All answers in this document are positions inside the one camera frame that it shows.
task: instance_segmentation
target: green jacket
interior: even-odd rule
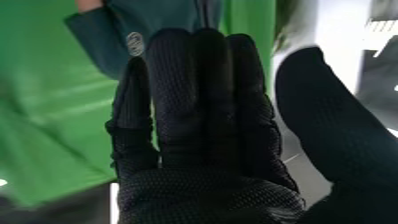
[[[204,27],[204,2],[208,25],[218,27],[220,0],[106,0],[103,8],[66,19],[89,57],[110,78],[119,79],[128,59],[142,54],[158,30],[194,31]]]

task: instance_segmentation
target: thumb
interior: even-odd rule
[[[361,187],[396,187],[396,138],[339,82],[318,48],[288,57],[275,92],[282,119],[325,178]]]

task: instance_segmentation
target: glove finger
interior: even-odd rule
[[[332,182],[396,187],[398,144],[352,96],[318,48],[288,57],[277,73],[277,104],[313,164]]]
[[[201,102],[206,119],[206,163],[238,172],[233,65],[220,32],[202,29],[194,35]]]
[[[265,73],[254,41],[247,35],[227,38],[233,49],[240,141],[245,150],[245,175],[297,191],[281,161],[281,134],[273,107],[265,94]]]
[[[112,119],[106,122],[112,136],[114,160],[119,179],[158,165],[158,153],[151,145],[151,113],[147,71],[142,58],[128,63],[126,74],[117,86]]]
[[[162,166],[201,166],[202,113],[192,35],[185,30],[167,29],[154,35],[147,63]]]

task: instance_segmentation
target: black glove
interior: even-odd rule
[[[130,61],[106,123],[119,223],[295,223],[304,201],[279,160],[281,136],[250,38],[226,39],[215,30],[194,35],[165,30],[153,37],[146,61],[149,72],[142,59]]]
[[[396,223],[398,141],[334,76],[318,48],[288,57],[275,90],[286,125],[334,183],[298,223]]]

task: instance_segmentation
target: green sleeve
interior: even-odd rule
[[[73,15],[66,19],[66,25],[101,72],[119,79],[130,53],[108,9],[103,7]]]

